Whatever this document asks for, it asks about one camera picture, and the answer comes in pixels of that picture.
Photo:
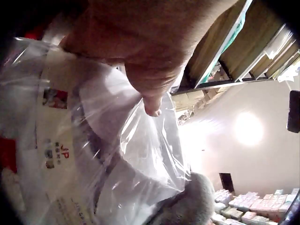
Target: gray fabric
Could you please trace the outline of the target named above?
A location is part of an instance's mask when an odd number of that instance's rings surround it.
[[[213,213],[214,188],[203,175],[191,173],[191,181],[175,198],[162,202],[162,208],[146,225],[206,225]]]

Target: white plastic bag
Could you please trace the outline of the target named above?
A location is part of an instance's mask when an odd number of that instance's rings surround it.
[[[142,224],[184,190],[168,94],[145,113],[120,71],[17,39],[0,75],[2,136],[15,139],[24,224]]]

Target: wall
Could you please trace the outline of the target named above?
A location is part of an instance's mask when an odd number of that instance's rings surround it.
[[[297,84],[299,77],[293,88],[299,89]],[[222,188],[219,173],[231,173],[236,194],[290,193],[299,187],[300,134],[286,129],[289,91],[286,82],[238,85],[181,126],[181,144],[192,170],[207,175],[216,190]],[[236,138],[237,116],[244,112],[261,123],[258,143],[258,130],[249,130],[250,145]]]

